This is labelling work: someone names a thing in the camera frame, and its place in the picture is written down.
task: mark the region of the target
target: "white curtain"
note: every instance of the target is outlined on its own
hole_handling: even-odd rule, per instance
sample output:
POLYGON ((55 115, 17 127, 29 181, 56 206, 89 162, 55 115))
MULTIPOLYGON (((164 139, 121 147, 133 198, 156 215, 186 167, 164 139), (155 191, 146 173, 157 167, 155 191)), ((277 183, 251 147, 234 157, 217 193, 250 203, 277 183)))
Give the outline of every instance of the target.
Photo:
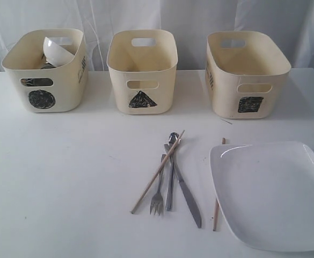
POLYGON ((293 67, 314 67, 314 0, 0 0, 1 61, 25 33, 72 27, 85 33, 90 69, 107 70, 113 34, 161 28, 176 38, 178 69, 203 69, 207 35, 269 35, 293 67))

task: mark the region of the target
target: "table surface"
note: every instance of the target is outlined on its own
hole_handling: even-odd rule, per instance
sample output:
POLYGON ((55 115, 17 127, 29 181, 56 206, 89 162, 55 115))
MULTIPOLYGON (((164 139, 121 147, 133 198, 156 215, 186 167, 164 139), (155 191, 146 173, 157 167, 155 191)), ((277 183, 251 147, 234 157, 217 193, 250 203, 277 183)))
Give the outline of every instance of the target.
POLYGON ((223 137, 231 144, 301 141, 314 150, 314 70, 292 69, 274 112, 260 120, 214 114, 203 70, 177 71, 171 110, 145 116, 116 109, 106 71, 90 72, 82 103, 64 113, 24 110, 0 73, 0 258, 314 257, 246 247, 221 214, 212 231, 209 151, 223 137), (156 184, 137 213, 129 212, 170 132, 183 129, 178 162, 202 229, 176 183, 174 209, 164 217, 149 214, 156 184))

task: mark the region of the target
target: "chopsticks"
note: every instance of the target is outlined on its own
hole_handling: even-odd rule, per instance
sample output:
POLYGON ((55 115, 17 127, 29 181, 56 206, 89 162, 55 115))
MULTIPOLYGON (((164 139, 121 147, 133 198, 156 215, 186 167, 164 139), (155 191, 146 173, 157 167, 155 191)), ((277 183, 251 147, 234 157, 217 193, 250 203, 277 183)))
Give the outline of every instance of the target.
POLYGON ((170 155, 173 153, 173 151, 176 149, 176 147, 179 144, 180 138, 182 137, 182 135, 184 134, 185 130, 183 130, 183 132, 179 135, 178 139, 176 140, 176 142, 172 145, 171 149, 169 150, 169 152, 167 153, 167 155, 165 156, 165 158, 162 160, 162 162, 160 163, 158 169, 156 170, 156 172, 154 173, 151 181, 147 184, 145 190, 142 192, 142 194, 140 195, 140 198, 137 200, 136 204, 134 205, 133 209, 130 211, 131 214, 134 214, 135 211, 137 210, 137 208, 139 207, 142 199, 144 198, 144 196, 146 195, 147 191, 150 189, 151 185, 153 184, 154 180, 157 178, 157 176, 159 175, 159 173, 162 171, 165 163, 168 161, 170 155))
MULTIPOLYGON (((225 144, 226 143, 226 139, 222 138, 222 142, 221 144, 225 144)), ((219 202, 217 201, 217 197, 215 197, 215 208, 214 208, 214 224, 213 224, 213 231, 216 231, 216 226, 217 226, 217 218, 219 215, 219 210, 220 210, 220 206, 219 206, 219 202)))

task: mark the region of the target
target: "white plate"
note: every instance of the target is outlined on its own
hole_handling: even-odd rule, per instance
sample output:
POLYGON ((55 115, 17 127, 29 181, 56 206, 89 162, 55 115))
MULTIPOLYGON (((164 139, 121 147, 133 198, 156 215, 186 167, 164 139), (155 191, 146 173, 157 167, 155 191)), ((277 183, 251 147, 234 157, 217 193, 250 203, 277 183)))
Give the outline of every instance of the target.
POLYGON ((232 233, 262 250, 314 250, 314 152, 300 142, 221 145, 214 187, 232 233))

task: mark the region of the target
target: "black square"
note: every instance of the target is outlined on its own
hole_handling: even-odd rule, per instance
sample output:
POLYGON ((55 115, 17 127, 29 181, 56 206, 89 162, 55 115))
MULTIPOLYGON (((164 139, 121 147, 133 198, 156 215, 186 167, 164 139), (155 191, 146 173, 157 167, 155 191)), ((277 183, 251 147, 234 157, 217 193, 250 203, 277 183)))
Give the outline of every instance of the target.
POLYGON ((239 101, 238 113, 258 112, 263 97, 243 97, 239 101))

